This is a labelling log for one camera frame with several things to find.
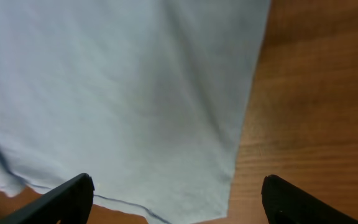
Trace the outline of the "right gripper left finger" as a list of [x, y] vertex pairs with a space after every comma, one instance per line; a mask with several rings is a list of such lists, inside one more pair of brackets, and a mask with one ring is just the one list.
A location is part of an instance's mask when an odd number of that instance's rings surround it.
[[86, 224], [93, 196], [92, 178], [82, 173], [0, 219], [0, 224]]

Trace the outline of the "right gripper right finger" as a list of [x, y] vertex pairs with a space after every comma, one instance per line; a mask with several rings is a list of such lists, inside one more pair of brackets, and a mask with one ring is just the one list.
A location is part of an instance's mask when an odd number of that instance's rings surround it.
[[358, 224], [358, 220], [330, 207], [277, 175], [264, 178], [261, 195], [270, 224]]

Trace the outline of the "light blue t-shirt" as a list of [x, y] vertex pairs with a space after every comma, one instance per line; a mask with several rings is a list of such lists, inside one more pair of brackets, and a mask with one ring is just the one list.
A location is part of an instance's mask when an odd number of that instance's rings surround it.
[[227, 215], [270, 2], [0, 0], [0, 191], [93, 178], [149, 223]]

